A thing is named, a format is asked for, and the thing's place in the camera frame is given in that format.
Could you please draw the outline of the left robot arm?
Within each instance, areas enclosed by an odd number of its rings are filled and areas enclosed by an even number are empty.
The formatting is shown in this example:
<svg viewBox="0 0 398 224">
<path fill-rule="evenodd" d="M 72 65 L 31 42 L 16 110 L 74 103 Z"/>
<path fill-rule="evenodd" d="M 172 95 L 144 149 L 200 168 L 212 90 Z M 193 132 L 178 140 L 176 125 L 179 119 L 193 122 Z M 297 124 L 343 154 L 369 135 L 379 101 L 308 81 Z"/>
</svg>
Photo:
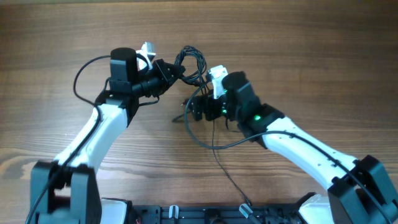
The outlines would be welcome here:
<svg viewBox="0 0 398 224">
<path fill-rule="evenodd" d="M 121 47 L 106 56 L 110 76 L 93 112 L 75 139 L 53 161 L 38 161 L 31 172 L 26 223 L 139 223 L 128 200 L 100 197 L 96 174 L 113 142 L 128 128 L 141 97 L 159 99 L 185 67 L 156 59 L 149 43 Z"/>
</svg>

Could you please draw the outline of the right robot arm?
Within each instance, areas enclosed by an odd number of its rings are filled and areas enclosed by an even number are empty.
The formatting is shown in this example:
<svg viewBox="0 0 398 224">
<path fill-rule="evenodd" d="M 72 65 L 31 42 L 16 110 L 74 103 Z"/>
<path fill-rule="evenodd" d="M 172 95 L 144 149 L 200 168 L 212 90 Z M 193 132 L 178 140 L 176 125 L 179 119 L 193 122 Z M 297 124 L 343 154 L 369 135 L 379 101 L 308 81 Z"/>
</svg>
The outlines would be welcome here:
<svg viewBox="0 0 398 224">
<path fill-rule="evenodd" d="M 298 207 L 305 223 L 394 223 L 397 190 L 383 164 L 371 155 L 347 155 L 300 129 L 288 116 L 262 104 L 243 72 L 212 75 L 212 90 L 185 102 L 195 120 L 225 117 L 244 139 L 278 153 L 312 176 L 327 192 Z"/>
</svg>

